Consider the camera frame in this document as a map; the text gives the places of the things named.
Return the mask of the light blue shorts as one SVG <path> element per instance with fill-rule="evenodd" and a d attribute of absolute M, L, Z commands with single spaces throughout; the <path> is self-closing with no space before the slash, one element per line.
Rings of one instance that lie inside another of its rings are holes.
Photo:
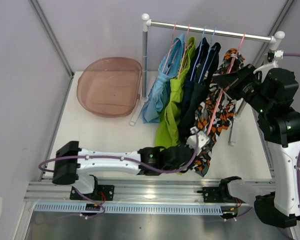
<path fill-rule="evenodd" d="M 170 80 L 178 75 L 184 54 L 186 36 L 184 33 L 175 37 L 172 47 L 163 57 L 157 78 L 150 90 L 149 100 L 144 105 L 141 115 L 143 123 L 158 123 L 160 115 L 170 96 Z"/>

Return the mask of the navy blue shorts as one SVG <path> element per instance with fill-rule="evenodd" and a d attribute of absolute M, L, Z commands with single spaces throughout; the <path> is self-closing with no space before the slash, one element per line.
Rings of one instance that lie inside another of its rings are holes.
<path fill-rule="evenodd" d="M 192 92 L 194 89 L 194 78 L 196 77 L 196 72 L 197 72 L 197 65 L 200 65 L 202 63 L 204 58 L 207 56 L 208 49 L 210 47 L 210 45 L 205 37 L 204 37 L 202 43 L 203 43 L 203 45 L 201 48 L 200 57 L 199 57 L 199 60 L 197 61 L 192 81 L 189 81 L 189 79 L 191 77 L 191 72 L 192 72 L 192 70 L 191 70 L 192 61 L 194 61 L 196 59 L 195 53 L 197 51 L 197 48 L 195 49 L 193 56 L 190 58 L 189 70 L 188 70 L 187 74 L 185 75 L 184 86 L 183 86 L 183 98 L 182 98 L 182 102 L 181 102 L 181 112 L 180 112 L 181 119 L 185 116 L 185 114 L 187 113 L 189 106 L 190 106 L 191 96 L 192 96 Z"/>

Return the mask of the dark grey shorts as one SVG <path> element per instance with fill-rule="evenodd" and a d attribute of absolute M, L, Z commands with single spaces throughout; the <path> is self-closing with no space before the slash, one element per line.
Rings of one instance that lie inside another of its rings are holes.
<path fill-rule="evenodd" d="M 213 73 L 217 70 L 219 65 L 219 52 L 221 50 L 220 43 L 216 42 L 212 45 L 209 53 L 208 61 L 204 69 L 204 74 L 201 84 L 198 84 L 198 79 L 201 74 L 202 67 L 205 63 L 206 57 L 202 63 L 197 65 L 196 76 L 194 78 L 193 92 L 190 99 L 189 108 L 184 117 L 179 121 L 177 125 L 178 140 L 180 143 L 185 143 L 187 138 L 190 136 L 190 128 L 195 124 L 195 111 L 208 94 L 209 81 L 212 79 Z"/>

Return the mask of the lime green shorts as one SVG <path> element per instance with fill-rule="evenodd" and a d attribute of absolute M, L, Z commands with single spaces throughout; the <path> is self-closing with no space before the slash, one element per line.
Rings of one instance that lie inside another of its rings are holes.
<path fill-rule="evenodd" d="M 190 58 L 193 56 L 196 50 L 196 38 L 191 36 L 188 41 L 191 46 L 188 47 L 184 68 L 180 74 L 170 80 L 170 94 L 167 100 L 167 104 L 161 114 L 160 123 L 156 131 L 154 144 L 157 147 L 169 147 L 179 146 L 179 133 L 178 124 L 180 122 L 181 103 L 184 95 L 184 82 L 186 74 L 190 68 Z"/>

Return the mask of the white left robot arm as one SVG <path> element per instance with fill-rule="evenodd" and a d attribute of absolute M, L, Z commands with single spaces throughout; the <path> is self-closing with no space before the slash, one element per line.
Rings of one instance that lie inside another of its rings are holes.
<path fill-rule="evenodd" d="M 187 170 L 194 162 L 198 145 L 144 147 L 130 152 L 98 152 L 80 148 L 70 141 L 56 152 L 52 182 L 69 185 L 87 200 L 98 196 L 94 172 L 116 172 L 131 175 L 159 176 Z"/>

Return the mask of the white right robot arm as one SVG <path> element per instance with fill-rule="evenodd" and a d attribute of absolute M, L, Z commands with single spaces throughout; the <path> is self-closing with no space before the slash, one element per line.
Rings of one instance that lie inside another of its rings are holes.
<path fill-rule="evenodd" d="M 300 113 L 292 108 L 299 84 L 292 71 L 272 68 L 258 79 L 249 64 L 214 81 L 234 100 L 246 101 L 258 113 L 258 126 L 270 150 L 275 191 L 267 193 L 237 176 L 224 178 L 218 196 L 238 198 L 254 208 L 259 220 L 277 228 L 300 221 Z"/>

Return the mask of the blue hanger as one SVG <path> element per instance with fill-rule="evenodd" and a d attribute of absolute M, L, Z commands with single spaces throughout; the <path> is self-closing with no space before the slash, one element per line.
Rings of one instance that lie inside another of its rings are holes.
<path fill-rule="evenodd" d="M 200 53 L 201 53 L 201 49 L 202 49 L 202 45 L 203 45 L 203 41 L 204 41 L 204 35 L 205 35 L 205 31 L 206 31 L 206 26 L 204 27 L 203 29 L 203 32 L 202 32 L 202 35 L 201 35 L 201 41 L 199 42 L 199 45 L 197 47 L 197 51 L 195 53 L 195 60 L 191 62 L 192 64 L 192 67 L 191 67 L 191 76 L 189 78 L 189 81 L 191 82 L 193 80 L 193 76 L 194 76 L 194 71 L 195 71 L 195 68 L 196 68 L 196 65 L 197 65 L 197 62 L 200 58 Z"/>
<path fill-rule="evenodd" d="M 213 40 L 214 40 L 214 36 L 215 36 L 216 30 L 217 30 L 217 28 L 215 27 L 214 30 L 213 30 L 213 33 L 212 33 L 211 40 L 210 40 L 208 52 L 207 52 L 204 64 L 202 66 L 202 70 L 200 72 L 200 76 L 199 76 L 198 81 L 197 81 L 198 84 L 201 84 L 201 82 L 202 82 L 202 78 L 203 78 L 203 75 L 204 75 L 204 70 L 205 70 L 205 67 L 207 65 L 209 54 L 210 54 L 210 51 L 211 51 L 212 46 L 213 46 Z"/>

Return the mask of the orange camouflage shorts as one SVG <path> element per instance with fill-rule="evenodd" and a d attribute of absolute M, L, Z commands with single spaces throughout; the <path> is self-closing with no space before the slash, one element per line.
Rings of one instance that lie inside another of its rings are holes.
<path fill-rule="evenodd" d="M 208 137 L 205 145 L 199 148 L 198 154 L 190 166 L 190 169 L 201 177 L 208 173 L 213 147 L 222 130 L 227 130 L 232 126 L 236 108 L 236 100 L 222 92 L 215 77 L 240 70 L 244 66 L 244 61 L 244 56 L 236 48 L 230 48 L 225 53 L 221 65 L 212 75 L 206 99 L 199 104 L 195 111 L 194 126 Z"/>

